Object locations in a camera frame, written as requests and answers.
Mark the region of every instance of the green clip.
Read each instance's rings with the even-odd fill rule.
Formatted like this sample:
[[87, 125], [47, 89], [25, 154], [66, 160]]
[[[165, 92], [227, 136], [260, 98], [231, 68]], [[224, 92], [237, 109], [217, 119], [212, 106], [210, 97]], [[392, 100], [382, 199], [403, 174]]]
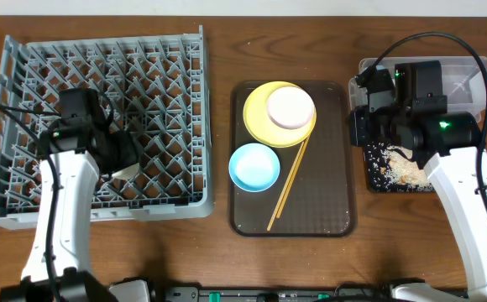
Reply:
[[221, 302], [221, 295], [219, 293], [210, 293], [210, 302]]

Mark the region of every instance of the plastic tray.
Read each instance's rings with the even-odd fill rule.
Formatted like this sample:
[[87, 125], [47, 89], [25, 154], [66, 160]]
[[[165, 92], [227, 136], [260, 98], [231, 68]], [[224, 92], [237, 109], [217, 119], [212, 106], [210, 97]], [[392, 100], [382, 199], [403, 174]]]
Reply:
[[[487, 58], [480, 57], [487, 70]], [[480, 112], [486, 108], [484, 82], [477, 63], [470, 56], [458, 57], [405, 57], [384, 58], [380, 65], [394, 75], [395, 64], [439, 60], [442, 64], [443, 93], [448, 97], [448, 112], [469, 112], [480, 121]], [[359, 72], [371, 66], [376, 58], [363, 59], [359, 62]], [[366, 105], [367, 90], [359, 88], [355, 79], [348, 83], [350, 107]]]
[[[59, 111], [58, 91], [105, 91], [112, 128], [144, 147], [131, 180], [99, 181], [92, 221], [208, 216], [213, 210], [207, 50], [199, 34], [19, 44], [9, 36], [0, 67], [0, 102]], [[110, 106], [104, 101], [106, 114]], [[57, 117], [16, 113], [37, 134]], [[40, 200], [37, 150], [0, 113], [0, 226], [35, 227]]]
[[[245, 81], [234, 87], [231, 106], [231, 153], [256, 143], [244, 124], [244, 104], [266, 81]], [[249, 193], [230, 181], [231, 227], [246, 237], [345, 237], [357, 220], [352, 152], [348, 137], [346, 93], [331, 81], [292, 81], [311, 96], [317, 123], [308, 138], [282, 216], [268, 224], [300, 145], [272, 148], [280, 175], [268, 189]]]

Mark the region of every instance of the green led light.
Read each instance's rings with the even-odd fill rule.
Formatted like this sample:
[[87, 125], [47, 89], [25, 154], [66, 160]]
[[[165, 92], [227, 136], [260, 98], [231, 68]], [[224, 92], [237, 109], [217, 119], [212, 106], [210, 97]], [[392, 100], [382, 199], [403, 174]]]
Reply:
[[444, 121], [439, 122], [439, 127], [441, 127], [442, 129], [445, 129], [449, 126], [451, 126], [449, 122], [444, 122]]

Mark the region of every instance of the white wall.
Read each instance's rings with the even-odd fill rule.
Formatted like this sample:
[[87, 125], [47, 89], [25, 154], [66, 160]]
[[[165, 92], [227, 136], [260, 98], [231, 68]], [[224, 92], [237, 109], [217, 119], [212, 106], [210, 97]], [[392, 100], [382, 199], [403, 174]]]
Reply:
[[0, 0], [1, 14], [487, 17], [487, 0]]

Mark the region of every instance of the yellow plate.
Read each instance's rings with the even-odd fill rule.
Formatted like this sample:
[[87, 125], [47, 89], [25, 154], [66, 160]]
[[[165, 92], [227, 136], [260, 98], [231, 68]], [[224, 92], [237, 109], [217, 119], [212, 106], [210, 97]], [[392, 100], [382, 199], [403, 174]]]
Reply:
[[251, 92], [245, 101], [245, 105], [243, 105], [243, 122], [245, 123], [245, 127], [254, 139], [265, 145], [276, 148], [294, 146], [311, 134], [317, 122], [316, 111], [312, 120], [299, 129], [288, 130], [271, 122], [266, 111], [268, 97], [273, 91], [288, 86], [300, 88], [284, 81], [266, 83]]

